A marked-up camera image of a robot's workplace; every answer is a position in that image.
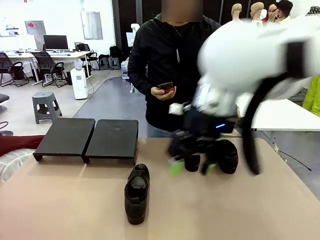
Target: white desk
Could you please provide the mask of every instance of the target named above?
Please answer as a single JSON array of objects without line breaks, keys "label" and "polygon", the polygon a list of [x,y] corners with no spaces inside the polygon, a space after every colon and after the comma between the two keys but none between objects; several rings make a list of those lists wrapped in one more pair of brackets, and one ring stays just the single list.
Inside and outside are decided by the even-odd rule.
[{"label": "white desk", "polygon": [[[68,55],[50,55],[51,58],[54,61],[60,61],[60,62],[73,62],[74,66],[76,68],[80,68],[80,64],[79,64],[79,59],[80,58],[85,58],[85,65],[86,65],[86,70],[87,73],[89,73],[89,68],[88,68],[88,61],[87,61],[87,51],[82,51],[82,52],[68,52]],[[30,62],[32,65],[32,69],[34,70],[35,73],[35,78],[36,78],[36,84],[41,83],[41,81],[39,80],[39,77],[37,75],[37,70],[36,70],[36,64],[35,64],[35,56],[33,56],[31,53],[29,52],[25,52],[25,53],[20,53],[16,54],[16,55],[12,55],[12,56],[8,56],[12,61],[14,62]]]},{"label": "white desk", "polygon": [[[243,94],[236,102],[241,117],[244,117],[252,99],[251,94]],[[267,100],[260,104],[252,121],[255,131],[271,131],[271,146],[277,151],[277,138],[274,132],[319,132],[320,117],[305,110],[288,99]]]}]

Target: black backpack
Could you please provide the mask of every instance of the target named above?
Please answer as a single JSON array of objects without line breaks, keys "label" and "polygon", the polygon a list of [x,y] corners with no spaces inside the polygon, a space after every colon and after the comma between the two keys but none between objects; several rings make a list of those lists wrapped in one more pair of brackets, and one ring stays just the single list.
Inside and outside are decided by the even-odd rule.
[{"label": "black backpack", "polygon": [[124,53],[120,50],[117,46],[110,47],[110,56],[112,58],[119,58],[122,59],[124,57]]}]

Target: black jacket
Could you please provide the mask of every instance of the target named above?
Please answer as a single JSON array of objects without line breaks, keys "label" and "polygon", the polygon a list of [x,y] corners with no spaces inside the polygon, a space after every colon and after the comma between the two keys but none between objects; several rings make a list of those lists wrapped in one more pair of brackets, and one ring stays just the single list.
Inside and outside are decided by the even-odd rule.
[{"label": "black jacket", "polygon": [[[169,114],[169,106],[192,101],[200,79],[198,52],[204,41],[220,27],[205,16],[202,22],[189,24],[180,36],[172,25],[161,21],[161,14],[147,21],[136,33],[128,64],[130,81],[145,95],[147,122],[170,132],[179,129],[182,120]],[[161,101],[151,95],[152,87],[168,82],[176,86],[174,98]]]}]

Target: computer monitor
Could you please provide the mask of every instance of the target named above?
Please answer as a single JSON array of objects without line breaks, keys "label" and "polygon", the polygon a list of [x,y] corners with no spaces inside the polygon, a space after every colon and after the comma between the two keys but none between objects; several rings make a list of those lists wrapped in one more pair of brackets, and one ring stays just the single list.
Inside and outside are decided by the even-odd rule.
[{"label": "computer monitor", "polygon": [[43,38],[47,50],[69,50],[65,35],[43,35]]}]

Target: jeans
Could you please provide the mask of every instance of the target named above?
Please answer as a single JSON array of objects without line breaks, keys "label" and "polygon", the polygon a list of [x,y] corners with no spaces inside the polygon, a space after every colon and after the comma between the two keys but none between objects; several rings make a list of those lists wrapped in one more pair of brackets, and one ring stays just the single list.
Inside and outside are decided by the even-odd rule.
[{"label": "jeans", "polygon": [[147,123],[146,134],[148,138],[173,138],[175,132],[165,131]]}]

